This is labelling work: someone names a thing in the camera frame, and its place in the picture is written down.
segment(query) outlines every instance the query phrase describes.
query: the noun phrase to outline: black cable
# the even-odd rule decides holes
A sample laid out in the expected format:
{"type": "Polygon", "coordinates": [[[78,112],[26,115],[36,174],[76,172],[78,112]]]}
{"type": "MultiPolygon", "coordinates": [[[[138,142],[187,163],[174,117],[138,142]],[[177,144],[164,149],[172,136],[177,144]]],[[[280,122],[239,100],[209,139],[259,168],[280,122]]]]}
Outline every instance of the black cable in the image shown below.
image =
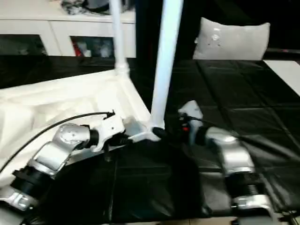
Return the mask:
{"type": "Polygon", "coordinates": [[[22,147],[20,147],[6,162],[5,164],[1,167],[0,169],[0,174],[3,172],[3,170],[7,167],[7,165],[24,149],[29,145],[31,142],[33,142],[35,139],[40,137],[43,133],[47,132],[48,130],[56,127],[57,125],[60,125],[62,123],[68,122],[70,120],[75,120],[81,117],[87,117],[87,116],[93,116],[93,115],[106,115],[107,117],[113,116],[114,112],[90,112],[90,113],[85,113],[77,116],[72,116],[69,118],[66,118],[64,120],[60,120],[56,123],[53,123],[52,125],[46,127],[45,129],[41,130],[38,132],[36,135],[34,135],[32,138],[30,138],[22,147]]]}

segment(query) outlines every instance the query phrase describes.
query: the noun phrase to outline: white cabinet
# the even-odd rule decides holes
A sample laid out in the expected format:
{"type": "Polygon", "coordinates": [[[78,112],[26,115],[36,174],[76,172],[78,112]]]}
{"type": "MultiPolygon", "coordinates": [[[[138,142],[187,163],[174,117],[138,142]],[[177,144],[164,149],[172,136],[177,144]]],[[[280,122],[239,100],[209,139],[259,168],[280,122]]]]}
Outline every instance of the white cabinet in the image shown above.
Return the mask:
{"type": "MultiPolygon", "coordinates": [[[[134,58],[135,11],[120,20],[125,56],[134,58]]],[[[60,1],[0,0],[0,54],[113,57],[112,24],[110,15],[68,15],[60,1]]]]}
{"type": "Polygon", "coordinates": [[[61,55],[48,21],[0,20],[0,54],[61,55]]]}
{"type": "MultiPolygon", "coordinates": [[[[111,22],[51,21],[63,56],[77,56],[88,51],[91,56],[113,57],[113,24],[111,22]]],[[[123,23],[125,56],[135,57],[135,24],[123,23]]]]}

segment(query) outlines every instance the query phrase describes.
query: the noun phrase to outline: white shelf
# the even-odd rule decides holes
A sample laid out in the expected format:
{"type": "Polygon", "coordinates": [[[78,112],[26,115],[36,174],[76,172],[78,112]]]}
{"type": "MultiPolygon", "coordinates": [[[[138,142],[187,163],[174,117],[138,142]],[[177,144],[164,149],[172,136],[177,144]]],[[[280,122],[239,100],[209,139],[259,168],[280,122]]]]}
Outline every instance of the white shelf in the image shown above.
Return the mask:
{"type": "MultiPolygon", "coordinates": [[[[122,23],[135,23],[135,11],[121,14],[122,23]]],[[[49,20],[112,23],[110,15],[68,15],[60,1],[0,0],[0,20],[49,20]]]]}

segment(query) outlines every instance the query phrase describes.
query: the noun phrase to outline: black leather surface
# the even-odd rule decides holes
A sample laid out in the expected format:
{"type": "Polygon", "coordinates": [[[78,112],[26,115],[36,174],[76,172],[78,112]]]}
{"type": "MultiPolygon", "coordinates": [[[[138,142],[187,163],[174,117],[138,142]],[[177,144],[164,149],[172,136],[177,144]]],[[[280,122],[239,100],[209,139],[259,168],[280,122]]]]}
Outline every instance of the black leather surface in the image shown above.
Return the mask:
{"type": "MultiPolygon", "coordinates": [[[[1,87],[111,69],[95,58],[1,58],[1,87]]],[[[131,79],[150,108],[153,69],[130,61],[131,79]]],[[[166,109],[196,100],[204,119],[269,145],[246,144],[277,211],[300,208],[300,97],[261,61],[182,61],[174,65],[166,109]]],[[[143,141],[64,168],[26,222],[101,224],[229,216],[217,156],[200,146],[143,141]]]]}

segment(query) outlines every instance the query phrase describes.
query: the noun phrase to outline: white pole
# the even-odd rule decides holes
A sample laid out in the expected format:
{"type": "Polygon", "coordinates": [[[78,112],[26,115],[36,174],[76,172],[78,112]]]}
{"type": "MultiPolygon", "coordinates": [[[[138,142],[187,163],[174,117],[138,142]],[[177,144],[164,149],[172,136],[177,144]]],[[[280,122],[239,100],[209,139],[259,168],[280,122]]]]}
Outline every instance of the white pole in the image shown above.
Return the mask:
{"type": "Polygon", "coordinates": [[[164,128],[183,0],[164,0],[150,125],[164,128]]]}
{"type": "Polygon", "coordinates": [[[128,74],[128,64],[124,53],[123,29],[120,20],[121,0],[109,0],[109,9],[112,14],[112,25],[114,31],[113,45],[116,59],[115,68],[117,70],[117,74],[128,74]]]}

